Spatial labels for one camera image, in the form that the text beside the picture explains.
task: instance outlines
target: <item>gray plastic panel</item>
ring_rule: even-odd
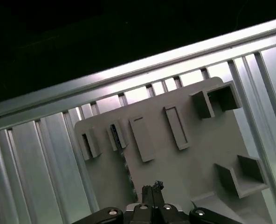
[[[200,119],[191,95],[201,91],[209,94],[212,90],[215,95],[222,90],[229,96],[217,96],[217,101],[209,99],[215,117]],[[241,167],[237,155],[248,156],[234,113],[228,111],[238,107],[234,85],[215,77],[78,122],[78,139],[94,127],[103,152],[86,161],[100,208],[125,208],[135,202],[132,188],[141,199],[142,187],[159,180],[165,186],[166,202],[179,204],[185,212],[193,208],[191,198],[216,192],[232,211],[249,207],[270,222],[261,192],[240,199],[221,185],[215,169],[215,164],[222,164],[238,170]],[[133,130],[131,120],[138,117],[143,117],[143,125]],[[108,137],[108,127],[121,118],[129,140],[123,155]],[[133,186],[129,184],[123,156]]]

